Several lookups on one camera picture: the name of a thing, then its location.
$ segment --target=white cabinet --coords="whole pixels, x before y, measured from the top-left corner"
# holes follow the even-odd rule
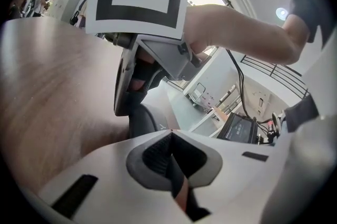
[[[47,16],[69,23],[80,0],[54,0]]]

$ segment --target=brown tabletop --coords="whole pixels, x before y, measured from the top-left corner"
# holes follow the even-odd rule
[[[6,22],[1,34],[1,150],[20,185],[37,192],[84,155],[127,138],[128,118],[113,111],[121,48],[49,17]],[[177,128],[167,95],[155,90],[148,102]]]

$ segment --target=metal railing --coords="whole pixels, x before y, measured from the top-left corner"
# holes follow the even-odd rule
[[[307,86],[302,81],[302,75],[288,66],[266,63],[248,56],[244,56],[241,63],[270,76],[301,99],[309,94]]]

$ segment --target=black electronic equipment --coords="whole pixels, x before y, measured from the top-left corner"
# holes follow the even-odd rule
[[[257,141],[257,121],[231,113],[217,136],[218,139],[255,144]]]

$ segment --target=ceiling light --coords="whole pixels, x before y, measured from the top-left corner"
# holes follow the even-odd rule
[[[276,16],[280,19],[285,21],[286,17],[288,16],[288,11],[284,8],[277,8],[276,9]]]

